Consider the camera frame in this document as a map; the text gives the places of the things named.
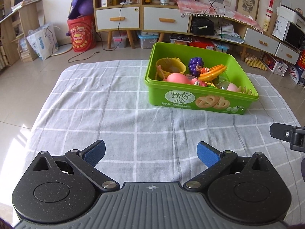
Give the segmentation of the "pink clear capsule ball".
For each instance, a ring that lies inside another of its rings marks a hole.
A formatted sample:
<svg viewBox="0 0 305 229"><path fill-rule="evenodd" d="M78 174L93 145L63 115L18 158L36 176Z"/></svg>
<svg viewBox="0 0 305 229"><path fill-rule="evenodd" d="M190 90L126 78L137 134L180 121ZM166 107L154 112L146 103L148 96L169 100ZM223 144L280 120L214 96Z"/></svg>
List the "pink clear capsule ball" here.
<svg viewBox="0 0 305 229"><path fill-rule="evenodd" d="M238 87L234 83L229 82L229 81L220 82L220 83L216 84L216 87L218 89L221 89L221 90L228 90L228 91L231 91L231 92L238 92Z"/></svg>

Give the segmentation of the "toy corn cob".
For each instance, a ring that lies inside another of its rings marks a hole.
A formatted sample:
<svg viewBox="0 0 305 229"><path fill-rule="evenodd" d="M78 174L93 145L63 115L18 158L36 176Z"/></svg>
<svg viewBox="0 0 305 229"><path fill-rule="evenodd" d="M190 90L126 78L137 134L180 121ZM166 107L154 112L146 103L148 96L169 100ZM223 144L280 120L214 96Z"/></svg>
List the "toy corn cob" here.
<svg viewBox="0 0 305 229"><path fill-rule="evenodd" d="M211 83L211 82L206 82L207 86L208 87L214 87L214 88L217 88L214 83Z"/></svg>

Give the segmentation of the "orange toy plate stack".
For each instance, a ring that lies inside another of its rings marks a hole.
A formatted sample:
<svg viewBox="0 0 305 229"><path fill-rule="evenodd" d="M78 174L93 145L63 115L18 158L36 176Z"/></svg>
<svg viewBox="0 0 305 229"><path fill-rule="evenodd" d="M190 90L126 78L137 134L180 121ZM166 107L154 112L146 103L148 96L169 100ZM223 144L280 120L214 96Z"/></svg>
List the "orange toy plate stack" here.
<svg viewBox="0 0 305 229"><path fill-rule="evenodd" d="M205 82L210 82L214 80L216 77L218 77L220 74L225 72L227 69L227 66L225 65L216 65L212 68L209 68L208 72L202 73L199 76L199 80L205 81Z"/></svg>

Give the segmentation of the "pink toy pig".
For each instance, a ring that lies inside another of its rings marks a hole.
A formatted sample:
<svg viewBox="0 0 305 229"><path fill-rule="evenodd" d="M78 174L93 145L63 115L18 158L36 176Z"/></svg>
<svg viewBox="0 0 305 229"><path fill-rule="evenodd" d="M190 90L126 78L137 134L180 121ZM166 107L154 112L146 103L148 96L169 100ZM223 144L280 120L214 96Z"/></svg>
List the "pink toy pig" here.
<svg viewBox="0 0 305 229"><path fill-rule="evenodd" d="M207 87L206 82L199 80L198 78L188 79L187 76L180 73L172 73L168 77L165 77L164 73L162 72L161 66L157 66L157 73L161 74L163 77L163 81L171 82L171 83L179 83L179 84L190 84L196 86L203 86Z"/></svg>

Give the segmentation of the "purple toy grapes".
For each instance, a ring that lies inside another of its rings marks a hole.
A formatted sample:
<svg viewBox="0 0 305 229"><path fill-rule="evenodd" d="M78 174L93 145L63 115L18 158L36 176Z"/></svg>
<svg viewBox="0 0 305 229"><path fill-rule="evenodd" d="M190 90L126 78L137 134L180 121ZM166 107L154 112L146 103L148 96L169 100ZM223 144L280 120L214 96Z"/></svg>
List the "purple toy grapes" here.
<svg viewBox="0 0 305 229"><path fill-rule="evenodd" d="M201 57L193 57L190 59L188 68L191 75L195 77L199 77L201 74L201 70L204 67L204 62Z"/></svg>

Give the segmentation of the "yellow toy pot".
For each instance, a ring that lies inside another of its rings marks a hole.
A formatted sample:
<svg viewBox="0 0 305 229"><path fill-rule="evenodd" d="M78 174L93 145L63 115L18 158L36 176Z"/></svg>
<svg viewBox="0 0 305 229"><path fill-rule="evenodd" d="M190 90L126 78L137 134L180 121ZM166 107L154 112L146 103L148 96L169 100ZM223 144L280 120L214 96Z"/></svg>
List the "yellow toy pot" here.
<svg viewBox="0 0 305 229"><path fill-rule="evenodd" d="M161 58L156 62L157 75L161 79L167 78L172 73L184 74L186 72L186 65L176 57Z"/></svg>

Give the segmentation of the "egg carton tray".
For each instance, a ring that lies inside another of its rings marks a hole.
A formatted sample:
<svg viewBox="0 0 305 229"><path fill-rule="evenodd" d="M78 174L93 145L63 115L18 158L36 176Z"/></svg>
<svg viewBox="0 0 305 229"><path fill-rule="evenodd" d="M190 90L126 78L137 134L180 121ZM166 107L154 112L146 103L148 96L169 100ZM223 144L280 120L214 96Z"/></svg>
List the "egg carton tray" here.
<svg viewBox="0 0 305 229"><path fill-rule="evenodd" d="M253 54L246 53L245 54L245 63L253 68L258 68L260 70L266 71L267 67L264 62Z"/></svg>

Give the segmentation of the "black microwave oven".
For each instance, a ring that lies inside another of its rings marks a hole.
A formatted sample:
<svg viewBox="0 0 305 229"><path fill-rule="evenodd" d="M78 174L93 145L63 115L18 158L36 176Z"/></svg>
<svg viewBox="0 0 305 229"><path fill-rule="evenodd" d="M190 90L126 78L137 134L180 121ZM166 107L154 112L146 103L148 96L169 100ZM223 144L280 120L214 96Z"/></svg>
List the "black microwave oven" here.
<svg viewBox="0 0 305 229"><path fill-rule="evenodd" d="M272 35L295 49L304 48L304 32L284 17L277 16Z"/></svg>

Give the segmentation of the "white shopping bag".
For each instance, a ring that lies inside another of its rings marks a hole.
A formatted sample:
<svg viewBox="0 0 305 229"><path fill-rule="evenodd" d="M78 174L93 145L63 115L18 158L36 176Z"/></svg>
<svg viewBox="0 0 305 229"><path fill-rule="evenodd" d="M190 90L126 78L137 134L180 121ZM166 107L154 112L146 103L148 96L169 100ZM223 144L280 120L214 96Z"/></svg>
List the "white shopping bag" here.
<svg viewBox="0 0 305 229"><path fill-rule="evenodd" d="M58 51L58 42L53 23L47 23L35 30L29 30L26 39L42 60L46 60Z"/></svg>

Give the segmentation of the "red printed bucket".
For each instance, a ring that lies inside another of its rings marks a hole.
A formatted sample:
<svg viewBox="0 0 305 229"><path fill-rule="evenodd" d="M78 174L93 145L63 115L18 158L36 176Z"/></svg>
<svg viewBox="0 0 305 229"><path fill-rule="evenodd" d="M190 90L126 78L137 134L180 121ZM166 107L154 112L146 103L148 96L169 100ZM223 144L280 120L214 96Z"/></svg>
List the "red printed bucket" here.
<svg viewBox="0 0 305 229"><path fill-rule="evenodd" d="M67 36L76 53L86 52L96 46L95 19L93 15L68 19Z"/></svg>

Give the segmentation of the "black bag on shelf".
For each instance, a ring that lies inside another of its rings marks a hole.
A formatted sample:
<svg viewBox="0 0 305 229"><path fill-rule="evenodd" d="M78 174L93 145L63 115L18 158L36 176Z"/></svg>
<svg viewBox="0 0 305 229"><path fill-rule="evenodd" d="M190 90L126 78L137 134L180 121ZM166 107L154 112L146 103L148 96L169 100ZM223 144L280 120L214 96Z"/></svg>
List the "black bag on shelf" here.
<svg viewBox="0 0 305 229"><path fill-rule="evenodd" d="M194 17L191 22L191 33L197 36L212 36L214 23L206 17Z"/></svg>

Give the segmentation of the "clear storage box blue lid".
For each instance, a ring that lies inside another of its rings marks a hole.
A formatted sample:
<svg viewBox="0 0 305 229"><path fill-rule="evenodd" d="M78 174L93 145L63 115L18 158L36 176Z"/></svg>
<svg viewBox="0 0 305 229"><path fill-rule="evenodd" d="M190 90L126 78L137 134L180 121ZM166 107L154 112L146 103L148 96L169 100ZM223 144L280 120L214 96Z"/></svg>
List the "clear storage box blue lid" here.
<svg viewBox="0 0 305 229"><path fill-rule="evenodd" d="M141 49L152 49L153 45L158 42L159 34L142 35L141 31L137 31L137 36L140 40Z"/></svg>

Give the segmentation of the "pink table runner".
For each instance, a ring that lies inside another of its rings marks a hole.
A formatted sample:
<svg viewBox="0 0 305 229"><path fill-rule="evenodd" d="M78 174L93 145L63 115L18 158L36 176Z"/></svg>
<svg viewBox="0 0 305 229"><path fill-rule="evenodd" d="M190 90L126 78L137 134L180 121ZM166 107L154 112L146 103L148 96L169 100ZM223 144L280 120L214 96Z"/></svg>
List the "pink table runner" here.
<svg viewBox="0 0 305 229"><path fill-rule="evenodd" d="M193 16L207 16L207 17L218 17L232 20L251 27L252 29L263 33L263 29L259 24L250 17L242 15L237 11L230 10L229 8L212 6L192 0L175 0L178 5L181 15L193 15Z"/></svg>

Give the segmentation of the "wooden bookshelf desk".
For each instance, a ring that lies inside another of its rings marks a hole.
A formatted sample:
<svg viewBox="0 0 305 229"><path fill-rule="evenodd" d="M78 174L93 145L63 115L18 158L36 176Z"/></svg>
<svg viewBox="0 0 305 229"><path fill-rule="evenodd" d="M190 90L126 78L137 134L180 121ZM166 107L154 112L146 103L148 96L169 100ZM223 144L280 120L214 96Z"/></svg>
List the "wooden bookshelf desk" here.
<svg viewBox="0 0 305 229"><path fill-rule="evenodd" d="M42 0L1 0L1 70L21 60L35 60L38 55L26 37L39 24L38 3Z"/></svg>

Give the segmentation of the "wooden cabinet with drawers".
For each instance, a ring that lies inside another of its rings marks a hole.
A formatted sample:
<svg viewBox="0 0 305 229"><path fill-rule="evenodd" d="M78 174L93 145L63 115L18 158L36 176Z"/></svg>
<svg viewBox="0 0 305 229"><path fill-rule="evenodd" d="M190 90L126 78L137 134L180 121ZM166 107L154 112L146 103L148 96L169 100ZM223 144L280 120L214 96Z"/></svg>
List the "wooden cabinet with drawers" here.
<svg viewBox="0 0 305 229"><path fill-rule="evenodd" d="M181 15L178 5L146 4L139 0L131 4L118 4L103 7L101 0L93 0L95 11L95 24L98 32L108 33L108 46L111 46L114 31L126 31L130 44L133 46L132 32L135 30L153 31L159 33L159 41L164 34L178 33L192 35L191 22L193 15ZM247 49L266 52L291 64L296 64L300 51L289 44L281 42L274 36L263 31L260 33L245 24L218 17L206 17L214 20L214 26L222 22L229 22L234 26L234 31L244 40L242 53Z"/></svg>

